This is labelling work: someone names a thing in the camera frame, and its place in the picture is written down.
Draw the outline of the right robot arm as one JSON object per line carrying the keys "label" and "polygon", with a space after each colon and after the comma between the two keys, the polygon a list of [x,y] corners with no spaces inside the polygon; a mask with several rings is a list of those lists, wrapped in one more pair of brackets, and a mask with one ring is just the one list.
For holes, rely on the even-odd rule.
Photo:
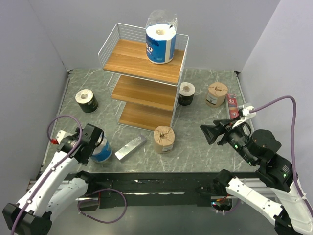
{"label": "right robot arm", "polygon": [[210,187],[217,195],[230,194],[263,215],[279,235],[311,235],[313,215],[305,202],[292,163],[277,154],[281,143],[269,130],[258,129],[249,135],[245,124],[238,126],[230,119],[201,125],[208,144],[229,144],[250,166],[258,166],[255,174],[279,199],[274,202],[247,186],[228,170],[221,170]]}

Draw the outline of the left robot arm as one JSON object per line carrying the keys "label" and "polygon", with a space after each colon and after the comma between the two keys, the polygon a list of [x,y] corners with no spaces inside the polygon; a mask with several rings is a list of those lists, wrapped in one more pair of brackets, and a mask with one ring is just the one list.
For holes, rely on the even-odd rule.
{"label": "left robot arm", "polygon": [[91,124],[74,134],[59,131],[51,141],[58,147],[48,167],[17,203],[8,203],[2,211],[12,234],[46,235],[53,220],[76,198],[96,193],[96,177],[85,171],[75,174],[62,190],[58,188],[76,165],[88,163],[103,139],[103,130]]}

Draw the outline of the blue paper towel roll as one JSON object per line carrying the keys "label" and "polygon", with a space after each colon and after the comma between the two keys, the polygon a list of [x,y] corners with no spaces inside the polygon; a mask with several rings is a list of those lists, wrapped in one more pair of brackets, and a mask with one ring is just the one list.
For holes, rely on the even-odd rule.
{"label": "blue paper towel roll", "polygon": [[169,63],[174,57],[178,18],[167,10],[154,10],[146,22],[146,55],[155,64]]}
{"label": "blue paper towel roll", "polygon": [[111,154],[111,146],[106,137],[103,137],[100,145],[95,148],[90,158],[96,163],[101,163],[106,161],[111,156]]}

